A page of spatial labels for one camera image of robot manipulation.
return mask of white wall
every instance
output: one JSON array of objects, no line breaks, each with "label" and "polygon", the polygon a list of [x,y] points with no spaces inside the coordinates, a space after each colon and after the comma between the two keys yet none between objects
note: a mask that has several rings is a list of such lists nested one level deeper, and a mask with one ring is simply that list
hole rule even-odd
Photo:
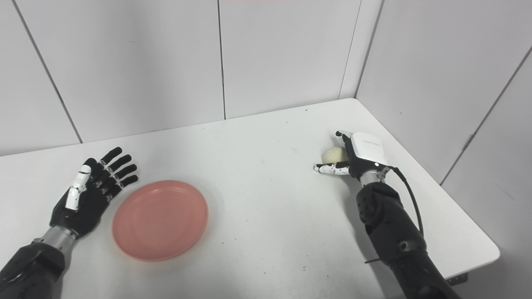
[{"label": "white wall", "polygon": [[0,155],[78,143],[9,0],[0,0]]},{"label": "white wall", "polygon": [[531,82],[529,56],[443,184],[501,249],[459,288],[464,298],[532,296]]},{"label": "white wall", "polygon": [[530,47],[531,28],[531,1],[385,1],[356,96],[442,181]]},{"label": "white wall", "polygon": [[371,36],[377,23],[379,9],[384,0],[361,0],[356,20],[355,32],[351,41],[349,58],[345,67],[344,80],[339,98],[354,97],[359,85]]},{"label": "white wall", "polygon": [[[9,8],[3,13],[13,14],[11,1],[1,1]],[[217,1],[16,2],[83,142],[221,120],[226,114],[231,118],[353,97],[380,4],[380,0],[221,0],[220,7]],[[9,32],[9,38],[16,40],[6,43],[9,51],[20,50],[20,57],[32,55],[33,60],[23,59],[32,69],[24,70],[31,73],[24,74],[26,81],[14,84],[13,70],[21,71],[21,64],[2,48],[0,60],[9,67],[0,70],[8,78],[2,82],[8,88],[1,92],[49,95],[54,104],[33,105],[27,96],[26,102],[11,101],[10,109],[3,109],[10,117],[28,106],[39,108],[26,112],[23,119],[3,117],[0,124],[18,121],[23,131],[34,134],[27,138],[18,134],[14,140],[3,137],[0,154],[77,142],[71,132],[43,124],[42,119],[53,116],[48,110],[61,114],[52,119],[65,118],[62,108],[56,109],[59,97],[53,90],[43,91],[35,83],[32,90],[19,90],[30,85],[30,77],[40,78],[48,89],[52,85],[21,20],[9,21],[15,26],[5,26],[3,35],[6,29],[17,28]],[[60,121],[53,125],[64,127]],[[0,128],[0,134],[11,131]]]},{"label": "white wall", "polygon": [[84,142],[223,119],[216,1],[17,3]]},{"label": "white wall", "polygon": [[220,1],[227,117],[338,99],[359,5]]}]

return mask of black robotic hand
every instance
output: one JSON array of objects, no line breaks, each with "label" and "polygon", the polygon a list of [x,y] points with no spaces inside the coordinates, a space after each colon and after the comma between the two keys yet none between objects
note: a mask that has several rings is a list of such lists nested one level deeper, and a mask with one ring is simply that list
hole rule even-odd
[{"label": "black robotic hand", "polygon": [[116,147],[99,162],[94,158],[85,161],[72,186],[55,205],[50,226],[67,228],[76,234],[76,239],[94,230],[109,201],[138,180],[136,175],[127,176],[137,170],[135,164],[117,171],[131,162],[130,155],[124,155],[109,165],[121,153],[122,149]]},{"label": "black robotic hand", "polygon": [[[380,141],[372,140],[371,135],[363,134],[362,136],[356,136],[353,138],[353,134],[350,132],[336,131],[336,136],[341,137],[345,144],[348,161],[316,164],[314,167],[315,171],[329,175],[350,175],[353,178],[360,180],[360,177],[365,172],[369,170],[383,171],[387,166],[385,165],[384,151],[382,150]],[[370,156],[366,156],[366,153],[359,153],[361,156],[358,156],[356,154],[354,142],[359,142],[359,144],[369,143],[372,150]]]}]

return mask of black forearm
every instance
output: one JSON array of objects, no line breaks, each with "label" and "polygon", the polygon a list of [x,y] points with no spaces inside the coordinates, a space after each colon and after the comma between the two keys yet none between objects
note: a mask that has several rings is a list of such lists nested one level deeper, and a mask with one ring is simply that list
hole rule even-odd
[{"label": "black forearm", "polygon": [[379,259],[391,268],[407,299],[460,299],[434,266],[425,239],[393,188],[371,182],[356,200]]},{"label": "black forearm", "polygon": [[51,227],[21,247],[0,271],[0,299],[49,299],[65,270],[75,240],[71,231]]}]

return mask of panel seam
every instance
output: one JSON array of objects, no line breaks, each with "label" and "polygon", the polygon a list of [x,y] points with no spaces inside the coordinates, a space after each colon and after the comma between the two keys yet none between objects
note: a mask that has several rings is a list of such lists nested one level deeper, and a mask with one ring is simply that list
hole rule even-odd
[{"label": "panel seam", "polygon": [[222,21],[220,17],[220,0],[217,0],[218,4],[218,35],[220,37],[220,68],[222,72],[222,99],[223,99],[223,119],[227,119],[226,113],[226,83],[223,73],[223,50],[222,50]]},{"label": "panel seam", "polygon": [[525,56],[523,57],[523,59],[521,60],[521,62],[519,62],[519,65],[517,66],[516,70],[514,70],[512,76],[510,76],[510,79],[508,80],[508,82],[506,82],[506,85],[504,85],[503,89],[501,90],[501,92],[499,93],[498,97],[495,99],[495,101],[493,102],[492,106],[489,108],[488,112],[486,113],[486,115],[484,116],[484,118],[482,118],[480,124],[477,126],[477,129],[475,130],[475,132],[473,132],[473,134],[471,134],[471,136],[469,137],[468,141],[466,142],[465,146],[463,147],[462,151],[460,152],[460,154],[458,155],[458,157],[456,158],[456,160],[454,160],[454,163],[451,165],[451,168],[449,168],[449,171],[445,174],[445,177],[443,177],[442,179],[442,182],[439,183],[440,186],[443,185],[443,183],[445,183],[445,180],[447,179],[447,177],[451,174],[451,172],[453,171],[454,167],[456,166],[456,164],[458,163],[458,161],[460,160],[460,158],[462,157],[463,153],[467,150],[467,148],[469,147],[469,145],[471,144],[471,142],[473,141],[473,139],[476,137],[478,131],[480,130],[480,128],[484,125],[484,122],[486,122],[486,119],[489,117],[489,115],[491,114],[491,112],[493,111],[493,108],[495,108],[495,106],[497,105],[497,103],[499,102],[499,100],[501,99],[501,97],[503,96],[503,94],[506,92],[506,90],[508,89],[508,86],[512,83],[513,81],[513,78],[516,77],[517,73],[519,72],[519,70],[521,69],[521,67],[523,66],[523,64],[525,63],[526,59],[528,58],[528,56],[530,55],[530,52],[532,52],[532,46],[528,49],[527,53],[525,54]]},{"label": "panel seam", "polygon": [[383,11],[384,1],[385,0],[381,0],[381,2],[380,2],[379,12],[377,13],[377,18],[375,19],[375,25],[373,26],[373,32],[371,33],[371,38],[369,40],[368,50],[366,51],[366,55],[364,57],[364,63],[362,64],[362,70],[360,71],[359,82],[356,85],[355,98],[358,96],[359,89],[360,89],[360,83],[362,83],[362,77],[364,76],[364,70],[365,70],[366,64],[368,62],[368,57],[369,57],[369,53],[371,51],[371,46],[373,45],[373,40],[375,38],[375,33],[377,32],[377,26],[379,25],[380,14]]},{"label": "panel seam", "polygon": [[364,0],[360,0],[359,10],[356,12],[355,28],[353,28],[353,35],[351,36],[351,43],[349,44],[349,51],[347,52],[347,61],[345,62],[344,75],[342,76],[342,82],[340,83],[340,91],[338,92],[338,99],[340,99],[340,95],[342,94],[342,87],[344,87],[345,72],[347,71],[347,65],[349,64],[349,57],[351,56],[351,48],[353,48],[353,40],[355,39],[356,25],[359,23],[360,7],[362,6],[362,1]]},{"label": "panel seam", "polygon": [[61,94],[59,93],[57,85],[55,84],[54,79],[52,78],[52,74],[50,74],[50,70],[48,69],[48,66],[46,66],[46,63],[44,62],[43,56],[41,55],[39,48],[37,47],[37,43],[35,43],[35,40],[33,38],[33,35],[30,32],[28,24],[26,23],[24,17],[22,16],[22,12],[20,11],[19,6],[17,5],[15,0],[11,0],[11,2],[13,3],[13,6],[15,6],[15,10],[17,14],[19,15],[20,20],[22,21],[22,25],[24,26],[24,29],[26,30],[26,33],[28,34],[28,37],[30,38],[31,44],[34,47],[35,52],[37,52],[37,56],[39,57],[39,60],[41,64],[43,65],[46,75],[48,76],[48,79],[50,80],[50,83],[52,84],[57,97],[59,98],[59,102],[61,102],[61,106],[63,106],[63,110],[65,111],[66,117],[70,121],[70,125],[72,125],[72,128],[74,129],[74,132],[76,133],[76,136],[78,137],[79,143],[83,143],[83,140],[81,139],[81,136],[79,135],[79,131],[76,128],[76,125],[74,124],[74,120],[72,119],[72,116],[70,115],[70,112],[68,111],[67,106],[65,105],[63,98],[61,97]]}]

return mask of white table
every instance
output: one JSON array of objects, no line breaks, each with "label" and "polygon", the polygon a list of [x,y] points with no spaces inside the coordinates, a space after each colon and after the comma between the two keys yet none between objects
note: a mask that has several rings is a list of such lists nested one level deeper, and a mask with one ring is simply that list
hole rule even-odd
[{"label": "white table", "polygon": [[[122,146],[140,182],[113,200],[97,229],[76,244],[62,298],[390,298],[401,291],[357,218],[351,178],[316,173],[338,129],[383,140],[419,201],[428,251],[445,277],[499,257],[486,234],[355,99],[191,127],[0,157],[0,264],[41,236],[83,161]],[[185,254],[163,262],[124,255],[111,236],[118,206],[163,180],[196,186],[209,224]],[[408,193],[387,182],[413,215]]]}]

